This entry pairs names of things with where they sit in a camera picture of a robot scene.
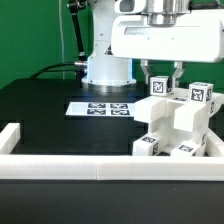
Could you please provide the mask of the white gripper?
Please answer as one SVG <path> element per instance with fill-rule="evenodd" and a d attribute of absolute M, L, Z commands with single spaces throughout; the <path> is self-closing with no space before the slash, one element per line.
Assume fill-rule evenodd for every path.
<path fill-rule="evenodd" d="M 185 62 L 213 63 L 224 59 L 224 5 L 214 1 L 117 0 L 111 48 L 116 57 L 140 62 L 150 84 L 150 60 L 176 61 L 171 90 L 179 87 Z"/>

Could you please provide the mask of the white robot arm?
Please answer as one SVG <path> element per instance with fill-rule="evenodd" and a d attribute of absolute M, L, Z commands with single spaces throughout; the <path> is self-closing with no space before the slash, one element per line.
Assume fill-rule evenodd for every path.
<path fill-rule="evenodd" d="M 194 0 L 88 0 L 93 51 L 83 82 L 108 91 L 136 83 L 134 59 L 213 63 L 224 59 L 224 5 Z"/>

